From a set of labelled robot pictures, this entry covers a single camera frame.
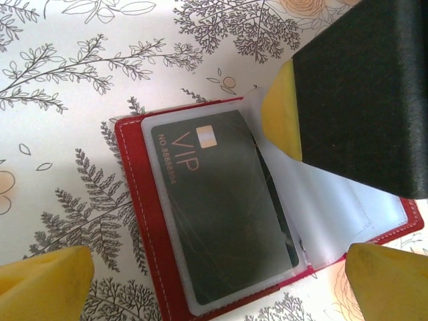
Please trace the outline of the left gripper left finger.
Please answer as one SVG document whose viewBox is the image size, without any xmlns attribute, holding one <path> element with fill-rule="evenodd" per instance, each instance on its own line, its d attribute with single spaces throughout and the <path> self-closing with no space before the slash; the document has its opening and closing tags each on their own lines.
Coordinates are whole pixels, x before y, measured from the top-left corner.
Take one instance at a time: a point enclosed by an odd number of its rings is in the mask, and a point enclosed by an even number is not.
<svg viewBox="0 0 428 321">
<path fill-rule="evenodd" d="M 0 266 L 0 321 L 80 321 L 94 263 L 73 246 Z"/>
</svg>

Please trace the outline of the floral printed tablecloth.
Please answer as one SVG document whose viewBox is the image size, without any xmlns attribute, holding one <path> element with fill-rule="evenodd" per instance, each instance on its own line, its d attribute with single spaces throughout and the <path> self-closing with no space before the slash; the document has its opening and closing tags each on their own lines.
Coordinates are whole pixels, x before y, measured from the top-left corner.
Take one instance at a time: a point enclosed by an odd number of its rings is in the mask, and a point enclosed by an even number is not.
<svg viewBox="0 0 428 321">
<path fill-rule="evenodd" d="M 279 65 L 243 16 L 302 43 L 353 0 L 0 0 L 0 266 L 90 247 L 76 321 L 160 321 L 113 126 L 173 102 L 236 97 Z"/>
</svg>

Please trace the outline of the black VIP card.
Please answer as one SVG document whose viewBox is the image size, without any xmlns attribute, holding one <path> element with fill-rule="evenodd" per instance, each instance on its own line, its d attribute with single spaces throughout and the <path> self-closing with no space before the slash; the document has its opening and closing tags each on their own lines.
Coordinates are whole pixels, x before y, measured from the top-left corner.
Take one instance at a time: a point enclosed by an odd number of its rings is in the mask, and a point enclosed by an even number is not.
<svg viewBox="0 0 428 321">
<path fill-rule="evenodd" d="M 156 184 L 189 307 L 220 308 L 282 281 L 299 257 L 241 113 L 151 127 Z"/>
</svg>

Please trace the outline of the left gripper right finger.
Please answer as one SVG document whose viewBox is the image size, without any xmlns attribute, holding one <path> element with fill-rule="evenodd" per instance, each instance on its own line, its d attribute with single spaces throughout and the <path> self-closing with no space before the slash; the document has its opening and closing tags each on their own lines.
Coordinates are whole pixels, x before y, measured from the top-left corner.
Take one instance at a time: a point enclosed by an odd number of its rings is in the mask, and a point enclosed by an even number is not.
<svg viewBox="0 0 428 321">
<path fill-rule="evenodd" d="M 345 273 L 365 321 L 428 321 L 428 256 L 350 246 Z"/>
</svg>

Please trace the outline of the red leather card holder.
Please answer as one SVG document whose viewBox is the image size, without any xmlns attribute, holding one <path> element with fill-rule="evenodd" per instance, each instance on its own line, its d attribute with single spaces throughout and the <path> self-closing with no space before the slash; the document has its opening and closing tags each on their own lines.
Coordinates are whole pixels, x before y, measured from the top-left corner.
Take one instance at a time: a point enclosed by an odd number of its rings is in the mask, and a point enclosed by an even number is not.
<svg viewBox="0 0 428 321">
<path fill-rule="evenodd" d="M 423 228 L 412 199 L 372 188 L 292 160 L 264 135 L 264 93 L 180 106 L 120 119 L 114 127 L 140 235 L 163 321 L 210 321 L 277 292 L 345 258 L 353 243 L 388 243 Z M 237 110 L 246 121 L 270 171 L 298 265 L 282 281 L 230 304 L 194 314 L 188 303 L 153 165 L 152 126 Z"/>
</svg>

